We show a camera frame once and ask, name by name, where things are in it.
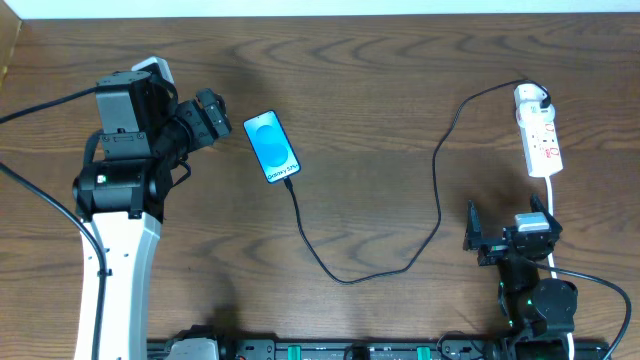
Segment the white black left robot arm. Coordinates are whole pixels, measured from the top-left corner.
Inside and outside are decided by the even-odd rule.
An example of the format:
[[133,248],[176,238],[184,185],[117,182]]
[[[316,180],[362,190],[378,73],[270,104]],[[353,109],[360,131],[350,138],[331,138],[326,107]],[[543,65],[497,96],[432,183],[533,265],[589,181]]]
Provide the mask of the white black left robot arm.
[[189,153],[231,132],[226,104],[209,88],[179,101],[173,82],[147,67],[101,79],[102,128],[87,142],[73,182],[84,271],[77,359],[143,359],[152,262],[171,172]]

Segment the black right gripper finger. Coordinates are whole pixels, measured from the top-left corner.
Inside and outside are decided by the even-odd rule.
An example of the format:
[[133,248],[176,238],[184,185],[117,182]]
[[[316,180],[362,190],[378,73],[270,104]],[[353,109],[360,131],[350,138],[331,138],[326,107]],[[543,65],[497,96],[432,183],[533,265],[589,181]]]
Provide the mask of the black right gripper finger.
[[559,222],[550,214],[550,211],[544,206],[542,200],[537,194],[532,194],[530,196],[529,204],[533,213],[541,213],[544,216],[551,231],[560,230]]
[[469,200],[467,204],[467,225],[463,243],[463,249],[466,251],[477,250],[483,241],[482,227],[479,215],[473,201]]

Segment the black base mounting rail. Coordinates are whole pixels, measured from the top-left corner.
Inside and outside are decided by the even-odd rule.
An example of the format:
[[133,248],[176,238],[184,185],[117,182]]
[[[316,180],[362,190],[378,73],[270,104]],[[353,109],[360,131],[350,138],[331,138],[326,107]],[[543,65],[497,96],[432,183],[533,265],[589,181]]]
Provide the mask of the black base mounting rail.
[[567,359],[559,340],[521,342],[512,352],[497,340],[450,331],[437,339],[301,340],[270,334],[216,334],[194,325],[169,340],[147,342],[145,359],[220,360],[488,360]]

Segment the brown cardboard panel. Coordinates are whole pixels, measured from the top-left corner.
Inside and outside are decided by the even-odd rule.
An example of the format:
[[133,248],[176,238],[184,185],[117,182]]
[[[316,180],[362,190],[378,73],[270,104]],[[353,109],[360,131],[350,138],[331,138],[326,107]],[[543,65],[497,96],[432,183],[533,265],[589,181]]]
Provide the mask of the brown cardboard panel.
[[7,76],[11,58],[22,28],[22,19],[1,0],[0,4],[0,85]]

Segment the white power strip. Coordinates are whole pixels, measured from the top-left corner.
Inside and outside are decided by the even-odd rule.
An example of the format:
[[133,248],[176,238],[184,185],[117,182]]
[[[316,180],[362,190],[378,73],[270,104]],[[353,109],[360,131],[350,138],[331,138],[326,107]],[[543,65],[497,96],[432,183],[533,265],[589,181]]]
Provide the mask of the white power strip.
[[[514,90],[515,106],[521,102],[540,102],[542,108],[552,105],[544,87],[525,83]],[[521,139],[527,172],[534,178],[547,178],[563,169],[560,146],[557,138],[555,119],[549,123],[539,123],[521,128]]]

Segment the white charger plug adapter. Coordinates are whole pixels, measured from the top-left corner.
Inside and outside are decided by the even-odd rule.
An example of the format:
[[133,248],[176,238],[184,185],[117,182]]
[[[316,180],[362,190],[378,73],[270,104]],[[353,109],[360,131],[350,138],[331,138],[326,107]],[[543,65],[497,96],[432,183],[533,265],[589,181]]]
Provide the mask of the white charger plug adapter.
[[516,121],[521,128],[533,126],[539,123],[553,122],[555,119],[555,108],[549,105],[542,108],[540,102],[526,101],[516,106]]

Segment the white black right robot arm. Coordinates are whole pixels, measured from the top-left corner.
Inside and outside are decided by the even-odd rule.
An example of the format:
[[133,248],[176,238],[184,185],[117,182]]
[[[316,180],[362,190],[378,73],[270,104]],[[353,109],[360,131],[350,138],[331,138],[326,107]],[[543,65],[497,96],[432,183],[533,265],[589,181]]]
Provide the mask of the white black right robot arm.
[[473,202],[467,207],[463,249],[477,253],[478,265],[495,266],[498,303],[510,330],[487,343],[487,359],[562,359],[569,356],[567,335],[575,329],[577,287],[558,278],[541,278],[539,262],[550,255],[563,231],[537,195],[531,211],[515,216],[499,237],[485,237]]

